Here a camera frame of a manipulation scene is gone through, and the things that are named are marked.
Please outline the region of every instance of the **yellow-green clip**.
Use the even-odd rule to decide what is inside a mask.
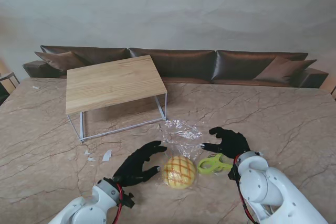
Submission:
[[[232,165],[223,163],[222,153],[212,154],[202,159],[198,164],[198,172],[201,174],[220,173],[223,170],[231,170]]]

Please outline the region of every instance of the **paper scrap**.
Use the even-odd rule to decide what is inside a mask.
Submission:
[[[112,152],[112,150],[108,150],[105,154],[104,154],[104,156],[103,156],[103,162],[104,161],[109,161],[110,160],[110,157],[112,157],[112,154],[111,154],[111,152]]]

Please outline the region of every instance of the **plastic bag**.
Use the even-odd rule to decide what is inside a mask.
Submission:
[[[166,121],[160,125],[166,159],[161,165],[161,184],[172,188],[192,188],[197,184],[197,164],[202,149],[203,135],[186,121]]]

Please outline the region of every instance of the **red wire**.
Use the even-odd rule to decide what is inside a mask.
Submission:
[[[120,199],[120,203],[119,203],[119,206],[118,206],[118,211],[117,211],[117,215],[116,217],[114,218],[114,221],[112,224],[116,224],[118,219],[119,219],[119,215],[121,213],[121,208],[122,208],[122,205],[121,205],[121,200],[122,200],[122,189],[120,187],[119,184],[117,184],[117,188],[118,188],[118,191],[119,191],[119,199]]]
[[[238,158],[239,158],[240,155],[241,155],[241,154],[239,154],[239,155],[237,155],[237,156],[235,157],[235,159],[234,159],[234,161],[233,161],[233,165],[236,165],[237,160],[238,160]],[[240,187],[239,187],[239,186],[238,186],[238,192],[239,192],[239,196],[240,196],[240,201],[241,201],[241,203],[244,205],[245,201],[244,201],[244,198],[243,198],[243,196],[242,196],[242,192],[240,191]],[[247,208],[244,209],[244,211],[245,211],[245,214],[247,215],[247,217],[248,217],[253,223],[257,223],[257,222],[254,221],[254,219],[253,219],[251,213],[249,212],[249,210],[248,210]]]

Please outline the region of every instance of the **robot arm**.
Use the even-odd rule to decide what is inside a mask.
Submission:
[[[92,198],[74,199],[49,224],[106,224],[107,211],[120,203],[119,196],[117,186],[104,178],[93,186]],[[129,196],[128,206],[132,208],[134,202],[131,197],[132,195]]]
[[[236,163],[242,196],[260,224],[313,224],[326,220],[280,170],[268,167],[258,153],[245,152]],[[274,213],[268,206],[279,207]]]
[[[259,153],[250,151],[242,134],[221,127],[213,128],[209,133],[216,134],[222,142],[204,143],[202,148],[234,158],[229,178],[236,181],[245,213],[252,221],[244,199],[255,212],[260,224],[327,223],[285,174],[268,167],[267,161]]]
[[[122,187],[145,182],[159,172],[158,166],[145,171],[142,171],[142,166],[150,160],[151,155],[167,150],[160,144],[161,141],[153,141],[136,150],[124,161],[112,179],[104,178],[93,186],[90,199],[74,199],[49,224],[106,224],[107,211],[118,205],[113,224],[116,223],[121,206],[134,206],[133,195],[126,195]]]

